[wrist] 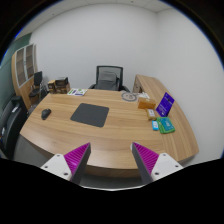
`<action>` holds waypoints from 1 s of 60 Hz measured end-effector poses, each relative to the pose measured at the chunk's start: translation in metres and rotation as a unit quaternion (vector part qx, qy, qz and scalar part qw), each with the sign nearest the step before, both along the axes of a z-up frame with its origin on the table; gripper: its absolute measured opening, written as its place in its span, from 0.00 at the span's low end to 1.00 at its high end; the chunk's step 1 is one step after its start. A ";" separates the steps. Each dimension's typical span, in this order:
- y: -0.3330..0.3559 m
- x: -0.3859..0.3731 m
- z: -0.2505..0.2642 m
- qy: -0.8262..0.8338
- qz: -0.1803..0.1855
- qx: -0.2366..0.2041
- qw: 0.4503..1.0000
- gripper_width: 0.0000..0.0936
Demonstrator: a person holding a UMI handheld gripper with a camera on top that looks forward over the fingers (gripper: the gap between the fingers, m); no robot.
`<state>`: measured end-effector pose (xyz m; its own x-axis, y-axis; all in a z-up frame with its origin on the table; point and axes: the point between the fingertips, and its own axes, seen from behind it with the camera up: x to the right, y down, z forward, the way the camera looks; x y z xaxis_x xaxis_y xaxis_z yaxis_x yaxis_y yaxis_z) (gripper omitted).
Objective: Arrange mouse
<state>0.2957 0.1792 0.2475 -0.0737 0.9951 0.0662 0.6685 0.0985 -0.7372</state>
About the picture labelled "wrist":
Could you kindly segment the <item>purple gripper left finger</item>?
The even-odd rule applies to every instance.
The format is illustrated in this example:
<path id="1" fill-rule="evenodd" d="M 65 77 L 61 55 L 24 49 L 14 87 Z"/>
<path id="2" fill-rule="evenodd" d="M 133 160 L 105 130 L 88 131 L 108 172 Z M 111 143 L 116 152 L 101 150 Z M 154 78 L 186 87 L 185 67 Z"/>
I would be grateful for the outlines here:
<path id="1" fill-rule="evenodd" d="M 55 154 L 42 169 L 65 180 L 79 184 L 91 154 L 91 144 L 86 143 L 67 154 Z"/>

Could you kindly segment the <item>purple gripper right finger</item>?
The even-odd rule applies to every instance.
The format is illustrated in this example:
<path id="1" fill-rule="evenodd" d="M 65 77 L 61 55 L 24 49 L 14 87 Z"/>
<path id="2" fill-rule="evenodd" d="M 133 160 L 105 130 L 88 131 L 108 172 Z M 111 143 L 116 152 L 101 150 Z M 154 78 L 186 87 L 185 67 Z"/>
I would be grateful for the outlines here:
<path id="1" fill-rule="evenodd" d="M 132 143 L 131 151 L 144 184 L 152 183 L 182 169 L 169 154 L 158 154 L 137 142 Z"/>

